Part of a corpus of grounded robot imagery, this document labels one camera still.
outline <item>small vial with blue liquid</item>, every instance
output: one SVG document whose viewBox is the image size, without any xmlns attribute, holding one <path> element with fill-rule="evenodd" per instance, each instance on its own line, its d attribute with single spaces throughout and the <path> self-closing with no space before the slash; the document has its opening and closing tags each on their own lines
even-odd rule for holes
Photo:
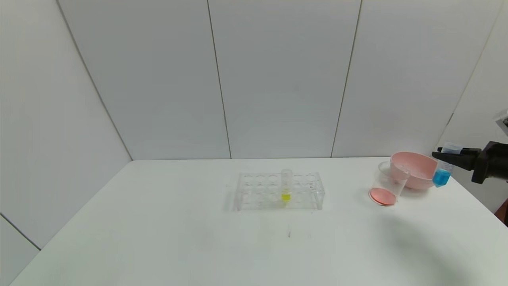
<svg viewBox="0 0 508 286">
<path fill-rule="evenodd" d="M 445 143 L 443 146 L 441 153 L 447 154 L 460 154 L 462 147 L 450 142 Z M 450 163 L 443 162 L 439 160 L 437 162 L 437 168 L 434 172 L 434 176 L 432 177 L 432 182 L 436 187 L 442 187 L 447 184 L 448 179 L 452 175 L 453 165 Z"/>
</svg>

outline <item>glass beaker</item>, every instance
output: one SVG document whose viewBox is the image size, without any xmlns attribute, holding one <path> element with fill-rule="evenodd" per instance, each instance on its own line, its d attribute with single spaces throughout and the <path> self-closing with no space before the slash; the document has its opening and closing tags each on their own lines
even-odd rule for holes
<svg viewBox="0 0 508 286">
<path fill-rule="evenodd" d="M 382 206 L 394 205 L 409 176 L 410 171 L 404 166 L 381 162 L 369 191 L 370 198 Z"/>
</svg>

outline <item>plastic container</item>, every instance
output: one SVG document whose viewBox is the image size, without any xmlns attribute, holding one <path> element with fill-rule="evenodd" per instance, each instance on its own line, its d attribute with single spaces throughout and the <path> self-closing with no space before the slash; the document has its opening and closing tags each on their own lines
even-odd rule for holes
<svg viewBox="0 0 508 286">
<path fill-rule="evenodd" d="M 447 142 L 443 145 L 441 153 L 447 154 L 460 154 L 462 146 Z M 452 175 L 453 165 L 444 161 L 438 160 L 436 171 L 432 177 L 432 182 L 436 187 L 442 187 L 447 184 L 448 179 Z"/>
<path fill-rule="evenodd" d="M 394 205 L 409 176 L 409 169 L 404 166 L 390 162 L 380 163 L 369 191 L 370 198 L 382 206 Z"/>
<path fill-rule="evenodd" d="M 318 173 L 294 174 L 284 169 L 279 174 L 240 174 L 235 209 L 321 210 L 324 197 Z"/>
</svg>

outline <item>table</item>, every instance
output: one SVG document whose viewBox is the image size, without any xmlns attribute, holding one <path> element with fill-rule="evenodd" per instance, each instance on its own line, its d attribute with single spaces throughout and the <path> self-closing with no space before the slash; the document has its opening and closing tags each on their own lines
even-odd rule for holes
<svg viewBox="0 0 508 286">
<path fill-rule="evenodd" d="M 385 160 L 133 161 L 11 285 L 506 285 L 508 229 L 453 179 L 376 205 Z M 240 173 L 283 168 L 323 210 L 233 211 Z"/>
</svg>

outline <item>bowl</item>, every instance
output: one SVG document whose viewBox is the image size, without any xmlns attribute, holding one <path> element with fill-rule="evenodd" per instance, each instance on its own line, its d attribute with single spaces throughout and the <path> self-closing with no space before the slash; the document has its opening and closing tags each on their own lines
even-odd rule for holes
<svg viewBox="0 0 508 286">
<path fill-rule="evenodd" d="M 437 161 L 418 153 L 398 152 L 392 155 L 390 162 L 409 169 L 411 175 L 406 182 L 406 187 L 424 190 L 434 186 L 432 176 L 437 167 Z"/>
</svg>

